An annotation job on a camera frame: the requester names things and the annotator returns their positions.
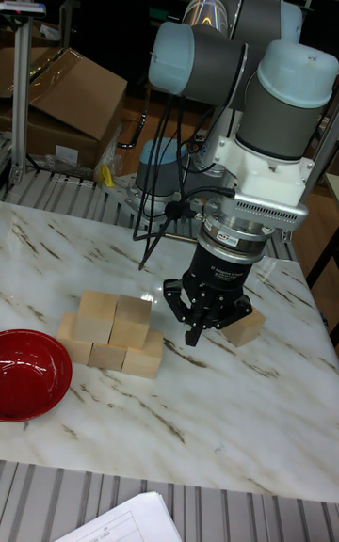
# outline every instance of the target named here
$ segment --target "stacked wooden blocks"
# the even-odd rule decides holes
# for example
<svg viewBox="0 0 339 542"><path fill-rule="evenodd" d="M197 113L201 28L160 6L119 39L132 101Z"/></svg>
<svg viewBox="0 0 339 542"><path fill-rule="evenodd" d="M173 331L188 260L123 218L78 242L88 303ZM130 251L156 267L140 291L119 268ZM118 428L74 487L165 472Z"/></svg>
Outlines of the stacked wooden blocks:
<svg viewBox="0 0 339 542"><path fill-rule="evenodd" d="M71 361L155 378L163 334L150 330L152 302L84 291L77 314L66 312L56 335Z"/></svg>

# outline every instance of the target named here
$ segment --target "wooden cube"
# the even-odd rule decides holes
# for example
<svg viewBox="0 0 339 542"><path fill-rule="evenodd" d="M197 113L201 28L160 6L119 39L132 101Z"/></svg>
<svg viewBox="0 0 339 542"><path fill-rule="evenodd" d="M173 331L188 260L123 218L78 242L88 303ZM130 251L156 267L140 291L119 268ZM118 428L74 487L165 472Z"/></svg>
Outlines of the wooden cube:
<svg viewBox="0 0 339 542"><path fill-rule="evenodd" d="M228 325L221 332L234 347L241 347L241 345L252 342L258 337L265 320L265 316L253 308L251 314L232 325Z"/></svg>
<svg viewBox="0 0 339 542"><path fill-rule="evenodd" d="M149 330L142 350L129 348L121 372L155 379L163 351L163 333Z"/></svg>
<svg viewBox="0 0 339 542"><path fill-rule="evenodd" d="M116 345L98 345L92 347L89 357L89 366L96 366L98 369L109 371L120 371L126 356L124 347Z"/></svg>
<svg viewBox="0 0 339 542"><path fill-rule="evenodd" d="M151 307L151 301L121 295L109 343L118 347L141 349L150 326Z"/></svg>
<svg viewBox="0 0 339 542"><path fill-rule="evenodd" d="M88 342L76 342L73 339L75 323L76 314L65 312L56 334L56 339L64 346L72 362L88 364L92 344Z"/></svg>
<svg viewBox="0 0 339 542"><path fill-rule="evenodd" d="M82 294L73 338L79 342L108 343L117 296L86 290Z"/></svg>

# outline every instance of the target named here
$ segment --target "paper sheet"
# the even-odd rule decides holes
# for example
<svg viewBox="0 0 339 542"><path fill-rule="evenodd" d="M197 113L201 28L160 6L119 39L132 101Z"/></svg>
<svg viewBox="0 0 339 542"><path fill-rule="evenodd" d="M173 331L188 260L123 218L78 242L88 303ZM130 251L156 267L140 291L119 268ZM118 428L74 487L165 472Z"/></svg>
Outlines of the paper sheet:
<svg viewBox="0 0 339 542"><path fill-rule="evenodd" d="M162 496L139 494L55 542L182 542Z"/></svg>

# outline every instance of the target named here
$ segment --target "red bowl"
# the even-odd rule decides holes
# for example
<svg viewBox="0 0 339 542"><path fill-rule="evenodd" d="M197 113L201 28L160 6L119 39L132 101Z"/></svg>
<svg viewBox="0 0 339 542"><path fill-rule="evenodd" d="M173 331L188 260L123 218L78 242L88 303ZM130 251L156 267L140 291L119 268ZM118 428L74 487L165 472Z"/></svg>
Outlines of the red bowl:
<svg viewBox="0 0 339 542"><path fill-rule="evenodd" d="M49 335L13 329L0 333L0 421L34 419L65 395L72 363Z"/></svg>

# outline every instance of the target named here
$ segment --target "white marble surface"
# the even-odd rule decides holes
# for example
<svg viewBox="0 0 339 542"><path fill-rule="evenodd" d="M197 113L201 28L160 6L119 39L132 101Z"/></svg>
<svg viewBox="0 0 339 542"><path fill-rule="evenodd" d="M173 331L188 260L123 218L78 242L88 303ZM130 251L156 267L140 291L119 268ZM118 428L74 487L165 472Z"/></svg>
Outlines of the white marble surface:
<svg viewBox="0 0 339 542"><path fill-rule="evenodd" d="M154 381L74 365L51 412L0 423L0 458L338 502L339 365L299 265L253 267L257 340L236 350L213 330L188 348L161 284L194 247L163 240L138 273L142 250L125 229L0 205L1 329L55 335L90 288L152 299L167 346Z"/></svg>

